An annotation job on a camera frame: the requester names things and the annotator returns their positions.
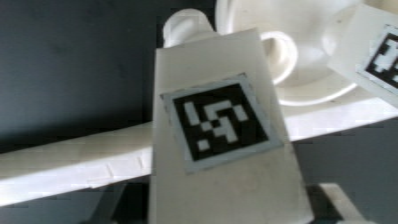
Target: white curved piece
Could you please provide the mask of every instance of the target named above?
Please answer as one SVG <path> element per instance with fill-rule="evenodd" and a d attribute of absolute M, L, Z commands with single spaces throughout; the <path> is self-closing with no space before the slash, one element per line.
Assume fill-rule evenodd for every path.
<path fill-rule="evenodd" d="M 173 47 L 214 36 L 217 33 L 205 13 L 196 9 L 178 11 L 164 26 L 164 47 Z"/>
<path fill-rule="evenodd" d="M 217 20 L 222 20 L 222 18 L 228 20 L 224 23 L 221 22 L 224 24 L 224 27 L 221 27 L 222 32 L 231 33 L 258 27 L 260 32 L 279 30 L 294 37 L 299 45 L 297 69 L 286 82 L 281 82 L 279 88 L 290 89 L 302 85 L 317 85 L 317 80 L 338 76 L 326 66 L 329 55 L 322 47 L 324 29 L 334 14 L 361 2 L 361 0 L 299 0 L 294 2 L 286 0 L 235 0 L 228 1 L 228 3 L 222 1 L 217 4 L 217 12 L 222 12 L 222 15 L 217 15 Z M 354 85 L 340 76 L 336 79 L 342 82 L 334 82 L 333 88 L 322 91 L 322 95 L 317 96 L 317 93 L 313 93 L 310 101 L 292 102 L 292 98 L 285 98 L 281 95 L 281 104 L 286 106 L 310 106 L 347 94 L 349 90 L 354 89 Z"/>

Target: white frame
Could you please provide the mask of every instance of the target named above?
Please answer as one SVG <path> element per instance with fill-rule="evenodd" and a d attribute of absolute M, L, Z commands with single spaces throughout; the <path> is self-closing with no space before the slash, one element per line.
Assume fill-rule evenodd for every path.
<path fill-rule="evenodd" d="M 226 87 L 231 84 L 240 84 L 240 86 L 242 86 L 242 90 L 244 90 L 247 100 L 249 100 L 249 103 L 251 103 L 251 106 L 254 109 L 262 127 L 263 127 L 265 133 L 269 135 L 269 141 L 244 147 L 242 149 L 233 150 L 231 152 L 222 153 L 221 155 L 214 156 L 212 158 L 194 161 L 173 100 L 178 99 L 180 97 L 185 97 L 185 96 L 196 94 L 196 93 L 201 93 L 205 91 L 219 89 L 221 87 Z M 224 79 L 222 81 L 219 81 L 215 83 L 196 86 L 185 90 L 173 92 L 173 93 L 166 93 L 162 95 L 162 98 L 164 98 L 164 103 L 166 103 L 166 109 L 169 112 L 169 119 L 171 119 L 171 124 L 173 124 L 176 141 L 182 146 L 182 153 L 183 153 L 182 158 L 185 159 L 185 168 L 187 168 L 189 173 L 194 173 L 194 172 L 201 171 L 203 169 L 219 166 L 226 162 L 231 162 L 231 161 L 242 159 L 244 157 L 254 155 L 256 153 L 262 153 L 276 148 L 281 148 L 283 141 L 278 136 L 276 129 L 272 127 L 272 121 L 267 117 L 265 111 L 262 109 L 262 106 L 260 106 L 260 103 L 256 100 L 256 95 L 253 92 L 246 74 L 240 74 L 237 77 Z"/>

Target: white plastic part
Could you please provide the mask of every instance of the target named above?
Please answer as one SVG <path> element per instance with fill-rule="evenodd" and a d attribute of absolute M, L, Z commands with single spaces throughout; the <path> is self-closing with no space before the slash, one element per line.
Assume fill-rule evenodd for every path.
<path fill-rule="evenodd" d="M 0 206 L 151 173 L 151 123 L 0 155 Z"/>
<path fill-rule="evenodd" d="M 313 219 L 274 84 L 263 61 L 256 30 L 157 51 L 155 170 L 150 206 L 150 223 L 153 224 L 258 224 L 263 222 L 304 224 Z M 258 99 L 285 145 L 267 152 L 258 152 L 256 156 L 235 159 L 210 169 L 190 173 L 185 166 L 189 157 L 176 140 L 180 138 L 174 131 L 178 127 L 171 115 L 173 107 L 164 104 L 167 101 L 164 93 L 189 91 L 192 86 L 198 86 L 199 91 L 203 84 L 219 83 L 242 73 L 247 74 L 256 93 L 253 99 Z M 192 123 L 198 124 L 196 116 L 192 115 L 190 118 Z"/>
<path fill-rule="evenodd" d="M 358 3 L 361 3 L 359 0 L 333 2 L 327 0 L 299 0 L 295 2 L 231 0 L 217 5 L 217 12 L 221 12 L 217 20 L 228 20 L 224 23 L 221 22 L 221 24 L 226 24 L 221 27 L 222 32 L 231 33 L 258 27 L 260 32 L 279 30 L 294 37 L 299 45 L 299 62 L 288 79 L 278 83 L 279 100 L 286 106 L 311 106 L 324 103 L 343 96 L 356 88 L 356 85 L 345 82 L 338 74 L 327 69 L 329 56 L 320 42 L 324 27 L 334 14 Z M 308 88 L 297 88 L 313 85 L 311 88 L 315 89 L 317 81 L 320 79 L 331 80 L 329 76 L 333 76 L 333 88 L 317 92 L 311 92 Z M 294 92 L 302 91 L 304 98 L 286 95 L 286 92 L 292 92 L 290 88 Z"/>
<path fill-rule="evenodd" d="M 397 38 L 398 15 L 363 5 L 356 11 L 329 66 L 395 107 L 398 107 Z"/>
<path fill-rule="evenodd" d="M 260 39 L 267 48 L 267 65 L 272 82 L 278 85 L 292 75 L 297 65 L 297 46 L 292 37 L 281 31 L 263 32 Z"/>
<path fill-rule="evenodd" d="M 217 36 L 206 15 L 196 9 L 183 9 L 171 16 L 164 26 L 164 47 L 173 47 Z"/>

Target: white rectangular panel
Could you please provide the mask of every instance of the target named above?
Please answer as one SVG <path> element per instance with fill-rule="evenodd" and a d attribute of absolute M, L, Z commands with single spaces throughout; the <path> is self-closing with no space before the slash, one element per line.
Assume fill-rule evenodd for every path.
<path fill-rule="evenodd" d="M 256 30 L 159 49 L 153 125 L 151 223 L 310 223 Z"/>

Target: dark background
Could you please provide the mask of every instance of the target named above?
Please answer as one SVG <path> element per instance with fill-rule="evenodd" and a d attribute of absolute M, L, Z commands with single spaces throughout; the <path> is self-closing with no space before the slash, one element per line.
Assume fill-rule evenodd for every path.
<path fill-rule="evenodd" d="M 214 4 L 214 0 L 0 0 L 2 152 L 151 120 L 164 23 L 192 7 L 214 19 Z M 393 119 L 295 142 L 306 183 L 340 183 L 381 224 L 398 220 L 397 135 Z M 103 197 L 116 197 L 112 192 L 82 190 L 2 207 L 0 223 L 84 224 Z"/>

